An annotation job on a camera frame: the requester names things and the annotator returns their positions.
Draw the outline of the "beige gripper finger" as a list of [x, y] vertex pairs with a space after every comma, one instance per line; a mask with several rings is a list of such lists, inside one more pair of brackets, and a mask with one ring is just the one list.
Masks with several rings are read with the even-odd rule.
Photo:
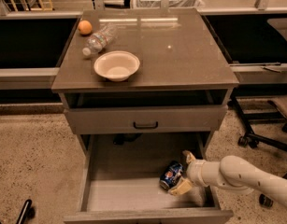
[[187, 164], [191, 164], [196, 160], [194, 154], [189, 150], [183, 150], [182, 154], [185, 156], [185, 160]]
[[180, 196], [193, 188], [193, 183], [188, 178], [181, 177], [178, 184], [171, 188], [168, 193], [173, 196]]

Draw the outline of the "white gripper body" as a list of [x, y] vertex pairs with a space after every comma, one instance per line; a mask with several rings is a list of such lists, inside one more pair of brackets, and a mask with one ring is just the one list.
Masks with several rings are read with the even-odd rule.
[[194, 160], [188, 164], [186, 175], [194, 185], [208, 187], [208, 183], [205, 182], [202, 175], [203, 168], [206, 164], [207, 161], [205, 160]]

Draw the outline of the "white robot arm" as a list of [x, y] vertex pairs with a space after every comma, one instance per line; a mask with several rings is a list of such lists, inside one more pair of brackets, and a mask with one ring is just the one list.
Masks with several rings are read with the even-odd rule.
[[178, 184], [168, 191], [169, 194], [180, 196], [193, 187], [208, 186], [239, 194], [258, 190], [287, 208], [287, 179], [267, 173], [238, 156], [206, 161], [197, 159], [188, 150], [184, 150], [183, 155], [187, 162], [186, 177], [181, 176]]

